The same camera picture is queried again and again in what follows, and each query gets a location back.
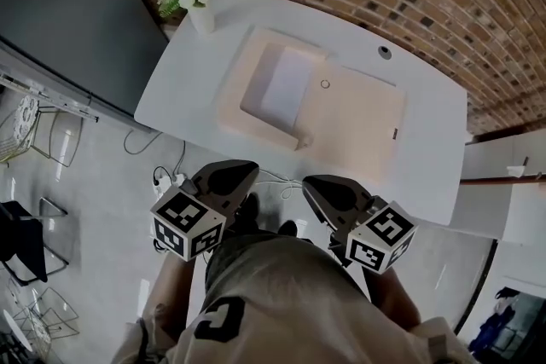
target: white vase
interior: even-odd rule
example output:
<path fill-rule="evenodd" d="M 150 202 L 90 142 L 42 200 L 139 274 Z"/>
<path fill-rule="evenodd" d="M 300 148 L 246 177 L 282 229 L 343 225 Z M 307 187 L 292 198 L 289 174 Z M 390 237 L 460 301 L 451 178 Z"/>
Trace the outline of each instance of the white vase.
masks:
<path fill-rule="evenodd" d="M 199 35 L 207 35 L 214 31 L 214 15 L 208 6 L 203 8 L 192 6 L 188 8 L 188 14 Z"/>

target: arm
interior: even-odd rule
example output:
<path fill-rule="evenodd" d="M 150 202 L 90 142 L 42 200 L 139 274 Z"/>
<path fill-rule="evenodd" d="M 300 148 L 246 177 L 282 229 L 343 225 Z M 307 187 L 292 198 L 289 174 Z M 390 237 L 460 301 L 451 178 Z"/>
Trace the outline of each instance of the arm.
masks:
<path fill-rule="evenodd" d="M 394 269 L 384 274 L 373 274 L 362 269 L 372 304 L 397 325 L 408 331 L 421 324 L 417 307 L 402 287 Z"/>
<path fill-rule="evenodd" d="M 153 316 L 157 305 L 165 305 L 161 327 L 174 341 L 186 328 L 194 266 L 194 259 L 186 263 L 169 251 L 142 312 L 142 318 L 147 319 Z"/>

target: floor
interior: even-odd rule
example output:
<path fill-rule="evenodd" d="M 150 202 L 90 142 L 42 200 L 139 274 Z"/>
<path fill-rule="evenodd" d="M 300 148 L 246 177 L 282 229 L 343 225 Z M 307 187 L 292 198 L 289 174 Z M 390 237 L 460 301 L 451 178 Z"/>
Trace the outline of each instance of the floor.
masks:
<path fill-rule="evenodd" d="M 4 117 L 20 98 L 6 92 L 0 101 L 0 116 Z M 66 116 L 59 122 L 53 134 L 53 154 L 64 155 L 68 161 L 79 121 Z M 52 276 L 48 286 L 79 315 L 76 327 L 80 334 L 54 342 L 55 353 L 65 364 L 109 362 L 123 337 L 124 324 L 137 318 L 164 257 L 154 251 L 149 235 L 149 209 L 155 200 L 152 170 L 157 165 L 171 170 L 183 144 L 162 135 L 143 153 L 133 156 L 123 148 L 128 131 L 120 124 L 85 121 L 79 149 L 69 168 L 34 150 L 11 161 L 9 168 L 0 168 L 1 201 L 17 199 L 37 213 L 39 198 L 47 196 L 69 212 L 68 217 L 50 220 L 45 226 L 46 239 L 71 260 L 69 268 Z M 47 143 L 47 135 L 47 130 L 39 131 L 38 143 Z M 137 150 L 150 138 L 134 132 L 127 147 Z M 221 159 L 225 157 L 188 144 L 181 169 L 192 175 L 202 165 Z M 269 179 L 260 176 L 260 180 Z M 260 184 L 255 188 L 262 205 L 263 226 L 275 230 L 284 220 L 300 220 L 305 226 L 304 236 L 325 247 L 328 230 L 316 220 L 299 190 L 283 200 L 285 186 Z M 452 326 L 457 323 L 490 244 L 487 239 L 432 225 L 421 227 L 396 270 L 424 319 L 441 315 Z M 204 296 L 204 268 L 205 261 L 199 257 L 191 318 L 199 313 Z M 362 272 L 356 266 L 351 266 L 350 272 L 363 284 Z M 20 304 L 30 302 L 32 293 L 44 288 L 44 284 L 26 287 L 20 291 Z M 16 311 L 5 271 L 0 271 L 0 305 L 12 314 Z"/>

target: black chair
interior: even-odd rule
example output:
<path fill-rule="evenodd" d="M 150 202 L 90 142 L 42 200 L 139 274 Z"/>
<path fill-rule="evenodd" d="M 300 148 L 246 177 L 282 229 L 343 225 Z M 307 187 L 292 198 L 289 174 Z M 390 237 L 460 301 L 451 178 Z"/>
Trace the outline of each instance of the black chair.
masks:
<path fill-rule="evenodd" d="M 11 201 L 0 204 L 0 261 L 20 286 L 27 286 L 36 280 L 48 281 L 48 276 L 64 270 L 68 261 L 44 243 L 44 228 L 41 220 L 64 217 L 67 213 L 46 198 L 40 199 L 40 214 L 44 204 L 55 208 L 59 214 L 33 217 L 19 202 Z M 44 248 L 62 262 L 62 267 L 47 272 Z M 23 280 L 12 270 L 7 261 L 14 255 L 36 277 Z"/>

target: small hole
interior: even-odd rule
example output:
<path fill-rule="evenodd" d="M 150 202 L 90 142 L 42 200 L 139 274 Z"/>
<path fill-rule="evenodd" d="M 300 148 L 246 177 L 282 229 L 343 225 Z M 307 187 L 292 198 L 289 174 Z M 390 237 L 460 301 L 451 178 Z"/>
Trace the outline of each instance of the small hole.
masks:
<path fill-rule="evenodd" d="M 392 58 L 391 50 L 385 46 L 379 46 L 377 51 L 379 52 L 380 57 L 384 60 L 390 60 Z"/>

